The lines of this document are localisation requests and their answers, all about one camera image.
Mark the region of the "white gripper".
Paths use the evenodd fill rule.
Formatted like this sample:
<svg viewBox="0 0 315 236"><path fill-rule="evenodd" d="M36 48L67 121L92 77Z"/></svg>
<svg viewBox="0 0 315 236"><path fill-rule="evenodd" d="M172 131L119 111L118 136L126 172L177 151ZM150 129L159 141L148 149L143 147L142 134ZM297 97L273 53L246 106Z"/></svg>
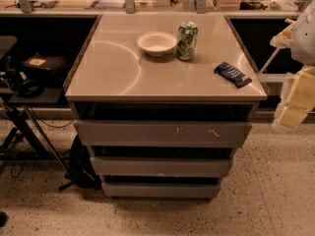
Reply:
<svg viewBox="0 0 315 236"><path fill-rule="evenodd" d="M284 21L288 26L270 41L270 44L276 48L291 47L295 21L291 19ZM279 111L278 122L285 127L295 128L307 117L306 113L315 108L315 66L304 66L296 74L286 104L295 109L284 106Z"/></svg>

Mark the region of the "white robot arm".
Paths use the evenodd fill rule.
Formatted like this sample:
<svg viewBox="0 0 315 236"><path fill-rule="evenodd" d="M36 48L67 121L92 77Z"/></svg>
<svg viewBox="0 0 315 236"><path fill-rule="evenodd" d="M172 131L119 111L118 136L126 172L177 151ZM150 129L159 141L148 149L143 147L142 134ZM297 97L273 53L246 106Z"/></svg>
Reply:
<svg viewBox="0 0 315 236"><path fill-rule="evenodd" d="M315 108L315 0L298 19L272 38L276 48L289 48L291 58L303 65L295 75L287 73L273 128L287 133L297 128Z"/></svg>

